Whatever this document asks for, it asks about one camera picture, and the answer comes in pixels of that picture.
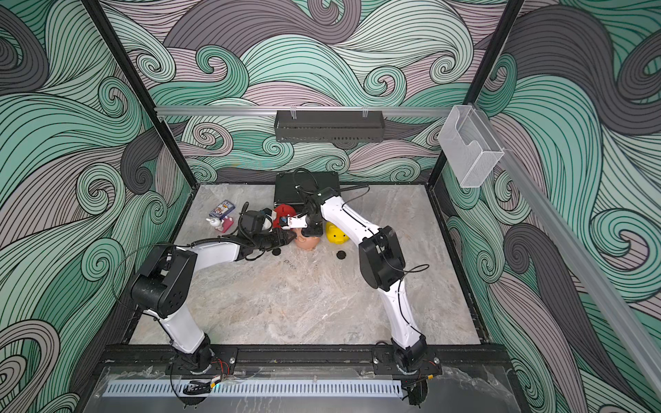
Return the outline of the aluminium rail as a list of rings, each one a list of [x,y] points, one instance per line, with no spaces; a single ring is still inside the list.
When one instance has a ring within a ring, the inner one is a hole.
[[[286,111],[292,116],[299,112],[382,112],[385,117],[423,117],[434,118],[447,116],[451,107],[327,107],[327,106],[211,106],[211,105],[169,105],[156,106],[156,114],[165,116],[276,116],[279,111]]]
[[[503,156],[500,161],[508,171],[521,195],[547,230],[571,272],[578,276],[586,291],[613,328],[640,372],[656,395],[660,394],[660,348],[632,309],[610,284],[589,251],[573,233],[545,194],[542,194],[519,162],[516,153],[508,148],[495,130],[488,116],[480,108],[469,106]]]

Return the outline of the red piggy bank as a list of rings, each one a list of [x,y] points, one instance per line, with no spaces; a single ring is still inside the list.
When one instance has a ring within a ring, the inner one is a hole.
[[[275,219],[273,225],[275,228],[288,227],[288,219],[297,215],[295,209],[287,204],[280,204],[274,209]]]

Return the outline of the white pink bunny toy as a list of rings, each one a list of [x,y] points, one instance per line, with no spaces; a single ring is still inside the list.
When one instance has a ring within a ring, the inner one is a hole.
[[[213,217],[213,218],[207,218],[207,222],[217,232],[225,234],[229,232],[229,230],[233,227],[234,218],[228,216],[225,216],[222,219]]]

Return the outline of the black wall shelf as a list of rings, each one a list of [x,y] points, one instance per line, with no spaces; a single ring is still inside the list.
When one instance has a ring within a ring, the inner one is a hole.
[[[275,137],[283,143],[380,142],[385,136],[382,112],[299,112],[292,116],[279,111],[275,116]]]

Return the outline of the aluminium rail right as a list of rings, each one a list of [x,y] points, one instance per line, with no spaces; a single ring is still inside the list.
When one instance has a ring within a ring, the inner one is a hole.
[[[519,162],[516,153],[508,148],[495,130],[488,116],[480,108],[469,106],[503,156],[500,161],[508,171],[521,195],[547,230],[571,272],[578,276],[586,291],[613,328],[640,372],[656,395],[660,394],[660,348],[632,309],[610,284],[589,251],[573,233],[545,194],[542,194]]]

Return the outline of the pink piggy bank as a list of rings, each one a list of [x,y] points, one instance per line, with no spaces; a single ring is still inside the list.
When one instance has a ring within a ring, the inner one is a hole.
[[[301,228],[295,228],[295,239],[294,243],[296,246],[303,251],[312,251],[314,250],[321,241],[320,237],[307,237],[302,234]]]

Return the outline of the clear plastic holder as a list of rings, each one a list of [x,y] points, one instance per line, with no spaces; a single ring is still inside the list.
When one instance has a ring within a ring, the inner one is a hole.
[[[462,188],[479,188],[504,156],[486,113],[473,105],[450,110],[438,142]]]

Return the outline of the black case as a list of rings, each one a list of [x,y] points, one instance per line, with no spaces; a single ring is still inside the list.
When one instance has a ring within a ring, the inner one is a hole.
[[[301,207],[304,200],[296,189],[301,186],[306,192],[314,192],[317,189],[333,188],[339,189],[340,181],[337,172],[294,172],[278,173],[275,178],[274,203],[276,206],[287,204],[291,207]]]

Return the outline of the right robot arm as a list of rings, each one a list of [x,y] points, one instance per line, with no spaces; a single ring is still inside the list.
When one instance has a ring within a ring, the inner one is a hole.
[[[397,233],[389,225],[378,226],[351,208],[333,188],[310,191],[297,187],[303,200],[305,236],[317,234],[325,221],[335,225],[358,249],[359,270],[365,282],[380,294],[391,329],[394,360],[398,369],[412,375],[420,370],[428,349],[426,335],[418,328],[406,292],[406,277],[429,268],[422,264],[406,269]]]

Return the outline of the card box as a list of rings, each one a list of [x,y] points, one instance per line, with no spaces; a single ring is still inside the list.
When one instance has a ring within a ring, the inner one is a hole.
[[[218,204],[210,213],[211,218],[216,218],[218,220],[223,220],[225,216],[229,215],[234,209],[235,205],[229,200],[222,201]]]

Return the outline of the aluminium rail back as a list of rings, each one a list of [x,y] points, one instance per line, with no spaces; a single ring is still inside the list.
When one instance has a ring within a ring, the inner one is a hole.
[[[169,105],[156,106],[156,114],[165,116],[276,116],[279,111],[286,111],[292,116],[299,112],[382,112],[385,117],[423,117],[434,118],[447,116],[451,107],[327,107],[327,106],[211,106],[211,105]]]

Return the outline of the yellow piggy bank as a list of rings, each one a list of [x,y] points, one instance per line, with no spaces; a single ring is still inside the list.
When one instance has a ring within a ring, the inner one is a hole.
[[[336,225],[327,221],[325,223],[325,236],[331,244],[345,244],[350,238]]]

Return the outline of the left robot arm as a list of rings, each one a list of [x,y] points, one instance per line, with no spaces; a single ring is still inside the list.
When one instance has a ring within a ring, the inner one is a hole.
[[[193,276],[205,268],[248,260],[292,243],[295,234],[275,229],[250,237],[222,236],[187,245],[158,244],[148,254],[129,288],[131,299],[155,318],[183,367],[206,373],[214,358],[211,342],[186,304]]]

